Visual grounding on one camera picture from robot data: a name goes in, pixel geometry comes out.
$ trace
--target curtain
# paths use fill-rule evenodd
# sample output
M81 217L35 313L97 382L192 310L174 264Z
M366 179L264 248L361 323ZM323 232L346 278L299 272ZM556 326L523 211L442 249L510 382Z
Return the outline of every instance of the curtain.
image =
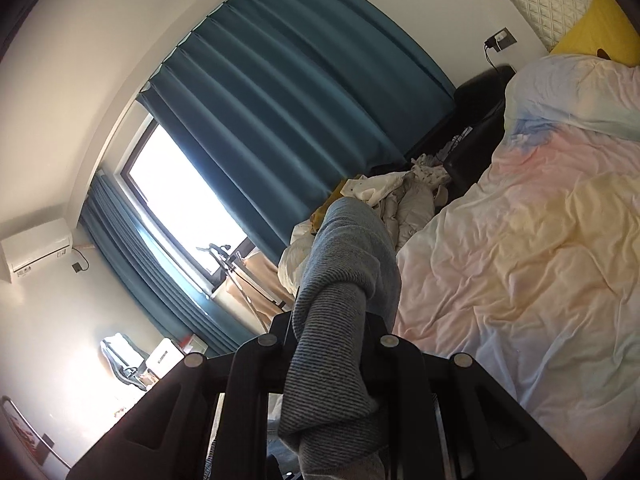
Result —
M195 334L211 356L254 337L183 275L104 174L94 177L80 221L164 336L182 341Z
M453 91L366 0L228 0L138 100L277 263L342 178L404 162Z

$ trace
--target pile of clothes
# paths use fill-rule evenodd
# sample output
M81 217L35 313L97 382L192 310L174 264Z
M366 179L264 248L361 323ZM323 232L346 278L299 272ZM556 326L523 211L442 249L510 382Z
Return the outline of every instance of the pile of clothes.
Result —
M421 155L412 163L409 171L347 180L341 183L339 192L332 194L328 202L341 196L351 196L371 206L385 225L398 252L409 238L434 217L436 207L444 206L448 199L444 186L450 177L444 167L430 166L433 162L427 155ZM329 205L325 203L320 209L326 211ZM278 264L278 278L294 296L319 227L316 224L317 213L312 219L294 227L291 244L282 253Z

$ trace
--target pastel comforter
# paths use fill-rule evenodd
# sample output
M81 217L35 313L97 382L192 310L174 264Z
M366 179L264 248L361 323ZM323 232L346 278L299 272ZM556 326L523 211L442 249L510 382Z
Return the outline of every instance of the pastel comforter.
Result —
M640 71L551 56L477 185L398 254L394 332L465 351L590 480L640 428Z

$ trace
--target curtain pleat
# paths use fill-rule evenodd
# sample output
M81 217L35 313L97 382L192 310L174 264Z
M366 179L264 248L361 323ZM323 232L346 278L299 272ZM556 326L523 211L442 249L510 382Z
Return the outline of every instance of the curtain pleat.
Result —
M277 263L341 179L403 162L453 91L366 0L228 0L138 100Z
M234 352L254 336L177 269L105 175L94 177L80 220L163 335L196 334L211 355Z

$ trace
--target curved metal rod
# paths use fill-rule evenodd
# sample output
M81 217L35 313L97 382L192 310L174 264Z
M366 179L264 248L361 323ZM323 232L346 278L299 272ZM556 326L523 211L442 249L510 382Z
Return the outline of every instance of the curved metal rod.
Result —
M71 466L68 463L66 463L58 453L53 451L53 448L44 441L44 439L40 436L40 434L36 430L33 429L33 426L20 412L20 410L18 409L18 406L16 406L15 403L11 400L11 397L7 397L6 395L3 395L0 399L0 404L2 405L2 410L4 411L4 415L7 416L7 418L9 417L9 412L4 408L4 404L6 402L8 402L11 405L11 407L15 410L15 413L17 413L18 416L22 419L22 421L29 427L29 429L31 430L31 433L33 433L41 441L41 443L43 443L47 447L47 449L49 449L50 453L54 457L56 457L58 460L60 460L63 466L65 466L67 469L71 469Z

